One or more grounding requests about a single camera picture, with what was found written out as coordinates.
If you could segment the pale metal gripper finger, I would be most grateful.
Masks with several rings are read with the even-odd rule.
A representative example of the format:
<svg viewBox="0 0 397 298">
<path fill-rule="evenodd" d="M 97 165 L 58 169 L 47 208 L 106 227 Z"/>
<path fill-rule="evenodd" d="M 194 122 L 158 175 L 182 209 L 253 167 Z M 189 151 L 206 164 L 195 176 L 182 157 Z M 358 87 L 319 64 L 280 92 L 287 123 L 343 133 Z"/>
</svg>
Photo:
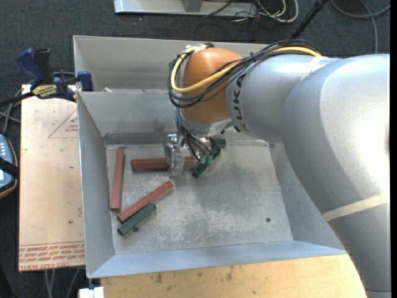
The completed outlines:
<svg viewBox="0 0 397 298">
<path fill-rule="evenodd" d="M 170 156 L 170 174 L 172 176 L 178 175 L 182 172 L 184 167 L 184 157 L 180 151 L 174 150 Z"/>
<path fill-rule="evenodd" d="M 176 133 L 172 133 L 167 136 L 164 141 L 163 148 L 165 162 L 170 167 L 173 167 L 179 154 L 178 136 Z"/>
</svg>

